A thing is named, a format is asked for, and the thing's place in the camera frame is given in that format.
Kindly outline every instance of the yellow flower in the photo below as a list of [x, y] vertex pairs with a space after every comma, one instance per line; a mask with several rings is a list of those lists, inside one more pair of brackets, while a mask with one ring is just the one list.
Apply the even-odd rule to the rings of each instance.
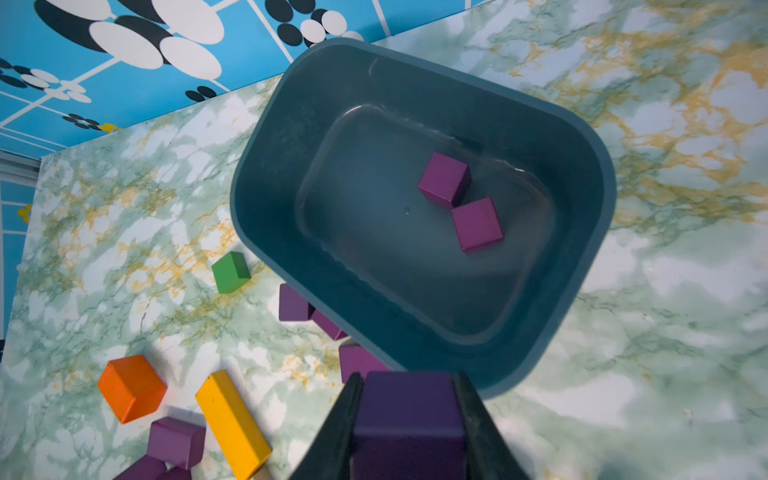
[[103, 124], [103, 125], [99, 125], [98, 127], [99, 129], [107, 132], [108, 134], [112, 133], [113, 131], [120, 130], [120, 127], [116, 127], [113, 124]]
[[17, 215], [19, 215], [24, 223], [29, 223], [29, 212], [32, 210], [32, 205], [27, 205], [23, 209], [16, 212]]

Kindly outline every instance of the white oval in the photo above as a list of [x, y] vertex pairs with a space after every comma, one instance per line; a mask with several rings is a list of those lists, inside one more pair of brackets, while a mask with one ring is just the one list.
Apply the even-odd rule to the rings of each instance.
[[320, 43], [326, 39], [326, 29], [316, 20], [301, 22], [301, 35], [312, 43]]
[[68, 91], [67, 95], [69, 95], [69, 98], [71, 98], [72, 100], [81, 101], [84, 104], [91, 103], [91, 98], [90, 97], [86, 97], [85, 95], [79, 94], [76, 91]]
[[320, 20], [323, 22], [323, 27], [331, 35], [341, 35], [346, 31], [346, 18], [335, 10], [323, 13]]
[[56, 90], [54, 88], [46, 88], [43, 91], [51, 95], [53, 98], [58, 98], [59, 100], [69, 100], [69, 97], [67, 96], [67, 94], [65, 94], [61, 90]]
[[212, 45], [224, 38], [221, 18], [203, 0], [152, 0], [152, 6], [163, 22], [192, 41]]
[[76, 84], [73, 81], [62, 80], [61, 86], [67, 88], [68, 90], [76, 91], [79, 94], [85, 93], [85, 87], [80, 84]]
[[213, 80], [221, 75], [221, 64], [203, 45], [181, 37], [166, 37], [160, 51], [171, 65], [191, 77]]
[[106, 20], [112, 15], [108, 0], [48, 0], [48, 3], [87, 20]]
[[50, 74], [43, 70], [38, 70], [37, 68], [31, 69], [30, 72], [32, 72], [35, 77], [40, 78], [41, 80], [45, 80], [48, 83], [58, 83], [58, 78], [56, 78], [56, 75], [54, 74]]
[[350, 31], [345, 31], [342, 36], [344, 38], [351, 38], [353, 40], [365, 41], [365, 40], [362, 39], [362, 35], [357, 33], [356, 31], [351, 31], [351, 30]]
[[30, 74], [23, 74], [22, 80], [27, 82], [30, 85], [34, 85], [35, 87], [48, 88], [51, 86], [48, 84], [47, 81], [43, 80], [42, 78], [37, 78], [34, 75], [30, 75]]
[[96, 44], [117, 60], [134, 67], [154, 70], [163, 66], [163, 55], [130, 28], [108, 22], [96, 22], [88, 28]]

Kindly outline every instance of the blue wallpaper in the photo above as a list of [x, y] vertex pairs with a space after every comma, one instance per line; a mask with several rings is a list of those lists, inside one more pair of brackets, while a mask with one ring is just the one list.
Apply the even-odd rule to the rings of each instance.
[[22, 262], [34, 196], [35, 189], [32, 187], [0, 181], [0, 339], [8, 333], [18, 266]]
[[2, 0], [0, 149], [41, 157], [481, 0]]

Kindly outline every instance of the green cube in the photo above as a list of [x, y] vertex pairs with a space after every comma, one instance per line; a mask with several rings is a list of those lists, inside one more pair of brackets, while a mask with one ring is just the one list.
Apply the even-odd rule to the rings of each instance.
[[240, 252], [229, 252], [214, 263], [211, 269], [219, 293], [232, 293], [250, 280], [245, 256]]

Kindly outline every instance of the wooden block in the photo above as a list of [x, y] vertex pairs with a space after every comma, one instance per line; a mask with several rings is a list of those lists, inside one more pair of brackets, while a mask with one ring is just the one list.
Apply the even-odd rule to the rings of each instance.
[[317, 325], [323, 329], [323, 332], [327, 333], [332, 340], [341, 340], [349, 336], [319, 310], [315, 310], [312, 314], [312, 320], [314, 320], [314, 322], [317, 323]]
[[205, 427], [165, 417], [152, 422], [147, 455], [189, 470], [203, 459]]
[[192, 480], [192, 473], [183, 468], [173, 467], [163, 475], [157, 477], [157, 480]]
[[245, 256], [240, 252], [229, 252], [211, 267], [219, 293], [232, 293], [250, 280], [250, 271]]
[[362, 379], [366, 379], [371, 372], [389, 371], [388, 366], [360, 345], [341, 345], [339, 347], [339, 362], [341, 363], [342, 383], [346, 383], [354, 372], [360, 372]]
[[157, 410], [167, 387], [143, 355], [110, 360], [98, 389], [120, 423], [128, 423]]
[[441, 207], [452, 208], [462, 202], [471, 182], [467, 164], [435, 152], [419, 180], [419, 190]]
[[195, 395], [237, 480], [246, 480], [272, 453], [226, 370], [215, 372]]
[[280, 285], [280, 309], [277, 316], [281, 322], [306, 322], [315, 312], [315, 307], [295, 291], [291, 285]]
[[465, 480], [467, 440], [451, 376], [371, 372], [353, 452], [353, 480]]
[[165, 462], [145, 455], [123, 470], [114, 480], [155, 480], [165, 471]]
[[458, 242], [465, 253], [487, 248], [504, 240], [496, 206], [490, 197], [451, 210]]

